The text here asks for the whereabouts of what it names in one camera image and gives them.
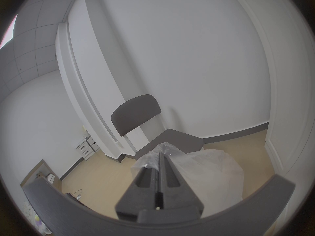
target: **ceiling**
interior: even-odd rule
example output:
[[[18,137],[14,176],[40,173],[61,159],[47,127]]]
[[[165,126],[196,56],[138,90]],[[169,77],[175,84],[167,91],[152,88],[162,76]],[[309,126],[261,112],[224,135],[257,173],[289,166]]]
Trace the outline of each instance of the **ceiling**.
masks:
[[[13,39],[0,49],[0,102],[21,85],[58,70],[55,38],[75,0],[26,0]]]

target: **wooden floor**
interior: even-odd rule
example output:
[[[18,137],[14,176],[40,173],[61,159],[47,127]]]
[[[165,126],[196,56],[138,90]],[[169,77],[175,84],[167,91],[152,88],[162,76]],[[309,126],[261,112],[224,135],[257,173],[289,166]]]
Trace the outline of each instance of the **wooden floor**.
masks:
[[[243,199],[262,186],[273,174],[265,151],[266,130],[228,141],[205,144],[205,149],[220,149],[230,154],[244,170]],[[134,159],[117,163],[99,150],[82,161],[63,181],[62,192],[82,189],[80,201],[100,214],[117,218],[114,207],[132,181]]]

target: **plastic bag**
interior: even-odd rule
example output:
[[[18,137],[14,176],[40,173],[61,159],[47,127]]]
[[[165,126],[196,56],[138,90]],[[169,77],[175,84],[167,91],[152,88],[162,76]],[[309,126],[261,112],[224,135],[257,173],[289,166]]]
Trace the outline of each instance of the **plastic bag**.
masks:
[[[204,205],[201,217],[225,210],[242,200],[244,173],[222,150],[206,149],[185,154],[174,145],[162,143],[132,166],[133,178],[142,167],[158,170],[159,153],[167,154]]]

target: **curved gray bar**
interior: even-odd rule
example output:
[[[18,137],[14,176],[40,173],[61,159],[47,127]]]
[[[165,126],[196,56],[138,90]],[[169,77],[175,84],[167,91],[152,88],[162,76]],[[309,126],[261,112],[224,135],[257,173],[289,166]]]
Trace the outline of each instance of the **curved gray bar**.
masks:
[[[294,184],[273,175],[254,194],[207,218],[171,225],[139,225],[108,218],[69,199],[46,179],[24,187],[34,210],[54,235],[262,235],[278,218]]]

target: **white wall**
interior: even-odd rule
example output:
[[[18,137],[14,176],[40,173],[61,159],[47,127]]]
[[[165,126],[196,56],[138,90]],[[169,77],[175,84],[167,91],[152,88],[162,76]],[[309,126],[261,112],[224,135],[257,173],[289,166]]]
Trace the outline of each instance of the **white wall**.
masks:
[[[102,0],[170,128],[211,137],[269,120],[270,78],[237,0]]]
[[[0,105],[0,174],[13,200],[26,201],[20,184],[44,159],[61,177],[81,156],[81,121],[59,71],[40,76],[11,93]]]

